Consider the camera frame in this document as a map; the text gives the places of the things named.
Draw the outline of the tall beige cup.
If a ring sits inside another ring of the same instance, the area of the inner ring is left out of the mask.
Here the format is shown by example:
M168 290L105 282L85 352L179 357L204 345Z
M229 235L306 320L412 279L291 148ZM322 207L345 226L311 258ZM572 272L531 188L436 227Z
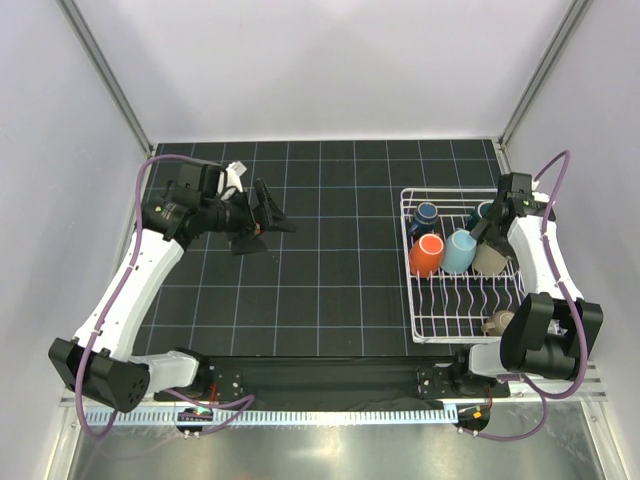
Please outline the tall beige cup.
M487 243L477 246L475 257L472 261L472 268L475 272L493 277L501 275L507 264L512 260L512 255L500 253Z

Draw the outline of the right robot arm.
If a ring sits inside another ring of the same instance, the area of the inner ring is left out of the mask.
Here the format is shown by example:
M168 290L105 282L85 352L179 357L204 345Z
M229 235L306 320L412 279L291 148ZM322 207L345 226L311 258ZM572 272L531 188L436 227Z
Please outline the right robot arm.
M450 367L452 388L473 396L499 380L535 375L584 380L591 349L603 324L599 304L585 300L572 281L557 239L554 199L535 191L531 175L501 175L497 194L472 235L482 245L514 258L524 298L499 341L466 347Z

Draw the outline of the small grey-beige mug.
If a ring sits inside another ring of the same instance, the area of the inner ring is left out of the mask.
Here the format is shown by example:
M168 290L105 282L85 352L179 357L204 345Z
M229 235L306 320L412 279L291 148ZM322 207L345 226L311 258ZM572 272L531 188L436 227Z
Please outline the small grey-beige mug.
M496 311L482 324L481 331L488 336L502 336L513 317L510 310Z

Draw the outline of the light blue mug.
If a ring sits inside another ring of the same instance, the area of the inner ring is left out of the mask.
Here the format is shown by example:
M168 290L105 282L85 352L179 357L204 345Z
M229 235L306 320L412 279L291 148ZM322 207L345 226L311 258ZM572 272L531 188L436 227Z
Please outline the light blue mug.
M445 242L441 269L447 274L463 274L471 266L477 242L465 229L458 229Z

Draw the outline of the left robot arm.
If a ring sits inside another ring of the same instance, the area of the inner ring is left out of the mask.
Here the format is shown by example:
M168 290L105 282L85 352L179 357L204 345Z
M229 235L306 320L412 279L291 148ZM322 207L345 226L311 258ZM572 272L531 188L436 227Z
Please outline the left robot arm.
M148 200L135 187L136 220L129 249L98 305L71 339L53 341L48 357L65 387L117 412L134 410L144 396L177 388L190 400L211 389L203 356L176 349L136 356L135 339L164 280L201 235L224 233L234 255L266 250L266 232L296 228L272 198L265 182L251 190L241 181L246 168L174 155L177 179Z

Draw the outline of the dark green mug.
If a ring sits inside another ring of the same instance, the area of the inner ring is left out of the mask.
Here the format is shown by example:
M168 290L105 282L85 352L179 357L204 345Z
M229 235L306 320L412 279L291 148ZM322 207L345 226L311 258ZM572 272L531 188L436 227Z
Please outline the dark green mug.
M480 222L480 220L488 213L492 204L493 202L491 200L487 200L478 204L474 208L466 224L466 229L469 232L471 232L476 227L476 225Z

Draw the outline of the dark blue mug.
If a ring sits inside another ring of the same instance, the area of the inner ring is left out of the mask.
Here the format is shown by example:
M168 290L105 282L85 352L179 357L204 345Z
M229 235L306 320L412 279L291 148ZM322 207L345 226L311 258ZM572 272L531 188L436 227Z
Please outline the dark blue mug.
M423 235L433 233L437 221L438 209L436 205L431 202L420 203L413 211L408 236L417 241Z

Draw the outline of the orange mug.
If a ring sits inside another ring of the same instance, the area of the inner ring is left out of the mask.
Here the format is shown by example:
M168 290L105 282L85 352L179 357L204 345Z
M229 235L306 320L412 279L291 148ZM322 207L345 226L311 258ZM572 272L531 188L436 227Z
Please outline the orange mug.
M428 278L441 265L444 257L445 243L435 233L422 235L409 252L410 273L419 278Z

